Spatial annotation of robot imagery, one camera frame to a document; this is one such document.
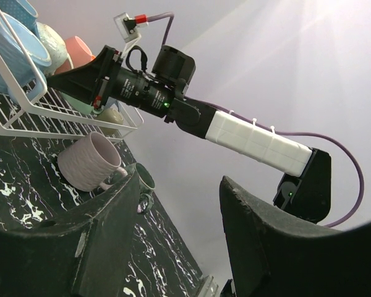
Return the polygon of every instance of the gray wall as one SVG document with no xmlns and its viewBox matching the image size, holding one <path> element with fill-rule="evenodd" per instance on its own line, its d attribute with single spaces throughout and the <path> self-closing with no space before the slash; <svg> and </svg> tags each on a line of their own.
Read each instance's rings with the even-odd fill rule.
<svg viewBox="0 0 371 297">
<path fill-rule="evenodd" d="M 370 220 L 371 0 L 249 0 L 225 7 L 228 2 L 149 1 L 148 10 L 139 8 L 145 5 L 140 0 L 118 5 L 106 1 L 103 7 L 98 1 L 32 1 L 42 20 L 64 37 L 78 34 L 95 53 L 105 43 L 123 45 L 111 20 L 116 14 L 174 10 L 169 44 L 197 62 L 188 95 L 277 130 L 314 131 L 340 140 L 360 161 L 366 191 L 360 210 L 339 228 Z M 204 33 L 206 26 L 212 27 Z M 150 59 L 163 29 L 164 24 L 151 24 L 144 33 L 141 45 Z M 146 125 L 127 143 L 150 169 L 156 193 L 203 272 L 223 284 L 231 270 L 218 201 L 221 177 L 228 175 L 271 201 L 281 173 L 189 136 L 174 124 L 147 114 L 145 119 Z M 324 140 L 296 140 L 331 153 L 333 203 L 323 223 L 343 216 L 358 190 L 351 162 Z"/>
</svg>

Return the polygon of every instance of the dish rack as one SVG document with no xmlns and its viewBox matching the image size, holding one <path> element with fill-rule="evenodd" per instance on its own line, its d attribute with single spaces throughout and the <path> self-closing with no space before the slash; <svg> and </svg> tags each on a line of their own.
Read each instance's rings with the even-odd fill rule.
<svg viewBox="0 0 371 297">
<path fill-rule="evenodd" d="M 44 86 L 43 91 L 29 101 L 0 55 L 0 74 L 19 103 L 13 104 L 8 95 L 0 93 L 0 136 L 79 139 L 91 131 L 101 132 L 100 127 L 107 127 L 117 130 L 117 133 L 108 139 L 118 142 L 144 123 L 138 109 L 123 105 L 121 102 L 118 102 L 118 107 L 124 118 L 123 125 L 99 121 L 93 115 L 85 116 L 74 110 L 59 92 L 47 87 L 1 10 L 0 16 L 31 65 L 36 79 Z"/>
</svg>

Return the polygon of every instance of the white padded sleeve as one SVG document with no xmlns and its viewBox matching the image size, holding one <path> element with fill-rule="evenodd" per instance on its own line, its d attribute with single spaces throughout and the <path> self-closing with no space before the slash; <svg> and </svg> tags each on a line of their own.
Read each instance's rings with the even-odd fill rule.
<svg viewBox="0 0 371 297">
<path fill-rule="evenodd" d="M 205 137 L 291 176 L 299 177 L 312 155 L 305 145 L 217 111 Z"/>
</svg>

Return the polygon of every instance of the cable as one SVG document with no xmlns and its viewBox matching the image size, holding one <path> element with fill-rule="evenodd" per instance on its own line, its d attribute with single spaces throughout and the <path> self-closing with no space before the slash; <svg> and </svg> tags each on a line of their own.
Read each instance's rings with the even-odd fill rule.
<svg viewBox="0 0 371 297">
<path fill-rule="evenodd" d="M 169 30 L 171 29 L 172 22 L 174 19 L 174 13 L 173 12 L 164 12 L 163 14 L 153 15 L 152 17 L 147 17 L 147 22 L 155 22 L 156 20 L 162 20 L 169 17 L 168 25 L 166 26 L 165 33 L 163 35 L 162 45 L 166 43 L 166 40 L 168 39 Z"/>
<path fill-rule="evenodd" d="M 210 105 L 210 106 L 216 108 L 217 110 L 224 111 L 225 113 L 230 112 L 229 110 L 227 110 L 226 108 L 223 108 L 221 106 L 218 106 L 218 105 L 215 105 L 215 104 L 212 104 L 212 103 L 208 103 L 208 102 L 204 102 L 204 101 L 201 101 L 201 102 L 203 102 L 207 105 Z M 248 122 L 248 123 L 251 123 L 251 124 L 253 123 L 253 121 L 251 121 L 247 118 L 244 118 L 243 116 L 241 116 L 237 113 L 232 112 L 231 115 L 238 118 L 238 119 L 241 119 L 242 121 L 245 121 L 245 122 Z M 255 123 L 255 125 L 262 128 L 262 129 L 271 131 L 271 129 L 269 127 L 266 127 L 266 126 L 263 126 L 263 125 L 257 124 L 257 123 Z M 330 141 L 331 143 L 335 144 L 336 146 L 338 146 L 351 159 L 351 161 L 352 161 L 352 163 L 353 163 L 353 165 L 354 165 L 354 167 L 357 171 L 357 175 L 359 177 L 359 195 L 357 196 L 356 203 L 354 204 L 352 209 L 347 214 L 345 214 L 345 216 L 343 216 L 342 218 L 340 218 L 339 220 L 337 220 L 333 223 L 325 225 L 325 227 L 332 228 L 332 227 L 338 226 L 339 224 L 342 224 L 343 222 L 348 220 L 351 216 L 353 216 L 356 213 L 357 209 L 360 207 L 361 202 L 363 201 L 363 197 L 364 197 L 364 175 L 363 175 L 363 171 L 361 170 L 359 162 L 357 162 L 356 158 L 352 155 L 352 153 L 343 144 L 341 144 L 337 140 L 335 140 L 331 137 L 322 135 L 322 134 L 313 133 L 313 132 L 280 132 L 280 131 L 275 131 L 275 133 L 278 134 L 278 135 L 281 135 L 281 136 L 307 136 L 307 137 L 318 137 L 318 138 L 321 138 L 321 139 L 325 139 L 325 140 Z"/>
</svg>

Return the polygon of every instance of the white cup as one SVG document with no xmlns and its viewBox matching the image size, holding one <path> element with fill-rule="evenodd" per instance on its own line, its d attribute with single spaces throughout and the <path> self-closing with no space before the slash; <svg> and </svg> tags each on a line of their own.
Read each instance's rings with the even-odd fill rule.
<svg viewBox="0 0 371 297">
<path fill-rule="evenodd" d="M 58 155 L 58 167 L 63 177 L 73 187 L 85 192 L 98 186 L 109 189 L 112 185 L 103 181 L 115 171 L 127 176 L 127 171 L 120 165 L 117 149 L 98 132 L 89 133 Z"/>
</svg>

